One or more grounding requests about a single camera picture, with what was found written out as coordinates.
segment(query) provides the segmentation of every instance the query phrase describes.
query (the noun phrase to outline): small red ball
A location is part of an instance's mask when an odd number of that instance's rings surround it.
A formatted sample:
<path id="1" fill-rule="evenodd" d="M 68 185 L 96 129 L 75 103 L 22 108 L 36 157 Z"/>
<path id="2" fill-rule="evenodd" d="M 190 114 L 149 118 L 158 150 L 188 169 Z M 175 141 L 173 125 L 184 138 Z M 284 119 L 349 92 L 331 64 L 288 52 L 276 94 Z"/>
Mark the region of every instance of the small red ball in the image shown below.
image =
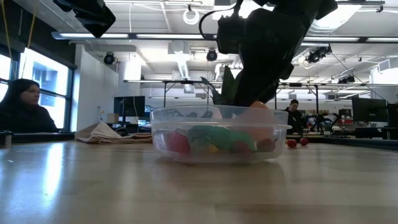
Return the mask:
<path id="1" fill-rule="evenodd" d="M 306 145 L 308 144 L 308 139 L 306 139 L 306 138 L 300 139 L 300 144 L 301 144 L 302 146 L 306 146 Z"/>
<path id="2" fill-rule="evenodd" d="M 178 132 L 172 132 L 167 136 L 167 149 L 173 152 L 188 154 L 190 145 L 188 138 Z"/>
<path id="3" fill-rule="evenodd" d="M 297 147 L 297 142 L 294 139 L 289 139 L 287 140 L 287 146 L 289 148 L 296 148 Z"/>

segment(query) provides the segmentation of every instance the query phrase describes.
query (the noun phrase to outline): plastic container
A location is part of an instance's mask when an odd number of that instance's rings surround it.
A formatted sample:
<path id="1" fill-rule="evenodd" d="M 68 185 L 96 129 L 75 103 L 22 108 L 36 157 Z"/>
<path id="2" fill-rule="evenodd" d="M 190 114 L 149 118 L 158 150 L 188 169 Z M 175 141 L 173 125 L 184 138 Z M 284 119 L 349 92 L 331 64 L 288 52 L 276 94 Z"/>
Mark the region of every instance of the plastic container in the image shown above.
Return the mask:
<path id="1" fill-rule="evenodd" d="M 150 114 L 155 149 L 189 164 L 260 162 L 282 154 L 288 113 L 238 106 L 174 106 Z"/>

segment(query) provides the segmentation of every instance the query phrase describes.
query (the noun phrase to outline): spotlight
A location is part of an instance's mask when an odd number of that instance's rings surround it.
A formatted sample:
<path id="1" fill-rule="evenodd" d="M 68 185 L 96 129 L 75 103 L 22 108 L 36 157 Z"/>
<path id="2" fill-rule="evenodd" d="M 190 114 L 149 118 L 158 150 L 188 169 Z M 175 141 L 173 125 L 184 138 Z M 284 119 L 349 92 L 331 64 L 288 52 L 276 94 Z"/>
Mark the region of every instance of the spotlight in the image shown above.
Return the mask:
<path id="1" fill-rule="evenodd" d="M 116 59 L 113 56 L 113 52 L 106 53 L 106 56 L 104 58 L 104 63 L 105 65 L 114 65 L 116 63 Z"/>
<path id="2" fill-rule="evenodd" d="M 310 55 L 306 58 L 306 61 L 317 63 L 330 53 L 332 53 L 330 45 L 328 47 L 317 47 L 316 50 L 310 51 Z"/>
<path id="3" fill-rule="evenodd" d="M 209 62 L 214 62 L 215 60 L 217 60 L 216 50 L 215 49 L 210 49 L 209 52 L 207 53 L 206 59 Z"/>
<path id="4" fill-rule="evenodd" d="M 350 76 L 347 78 L 347 80 L 348 80 L 348 82 L 350 82 L 350 83 L 354 83 L 354 82 L 355 82 L 355 78 L 354 78 L 353 75 L 350 75 Z"/>

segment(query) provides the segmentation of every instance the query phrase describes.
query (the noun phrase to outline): green plush toy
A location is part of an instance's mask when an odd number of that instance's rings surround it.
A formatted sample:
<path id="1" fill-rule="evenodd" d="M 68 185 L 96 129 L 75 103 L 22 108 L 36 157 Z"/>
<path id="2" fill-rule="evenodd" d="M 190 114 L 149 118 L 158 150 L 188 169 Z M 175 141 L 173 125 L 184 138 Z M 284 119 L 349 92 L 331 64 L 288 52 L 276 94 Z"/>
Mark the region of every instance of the green plush toy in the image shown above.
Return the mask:
<path id="1" fill-rule="evenodd" d="M 221 151 L 229 151 L 235 142 L 240 141 L 246 143 L 250 150 L 256 151 L 255 142 L 250 134 L 223 127 L 195 126 L 188 130 L 187 138 L 194 149 L 206 149 L 212 144 Z"/>

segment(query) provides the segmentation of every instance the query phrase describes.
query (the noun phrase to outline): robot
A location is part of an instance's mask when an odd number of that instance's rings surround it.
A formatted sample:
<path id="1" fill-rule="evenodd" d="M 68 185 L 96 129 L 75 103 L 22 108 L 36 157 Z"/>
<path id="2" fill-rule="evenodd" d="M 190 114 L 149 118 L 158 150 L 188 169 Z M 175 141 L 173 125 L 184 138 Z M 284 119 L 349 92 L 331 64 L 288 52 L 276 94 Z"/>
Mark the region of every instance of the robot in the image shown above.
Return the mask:
<path id="1" fill-rule="evenodd" d="M 244 68 L 235 80 L 224 75 L 222 94 L 204 80 L 213 92 L 214 104 L 251 106 L 255 101 L 267 103 L 275 97 L 280 79 L 290 77 L 291 61 L 314 19 L 321 19 L 337 9 L 335 0 L 253 0 L 260 6 L 273 4 L 273 11 L 256 9 L 247 19 L 239 17 L 243 0 L 238 0 L 230 17 L 218 21 L 216 39 L 204 34 L 203 20 L 199 30 L 206 40 L 217 41 L 222 54 L 239 54 Z"/>

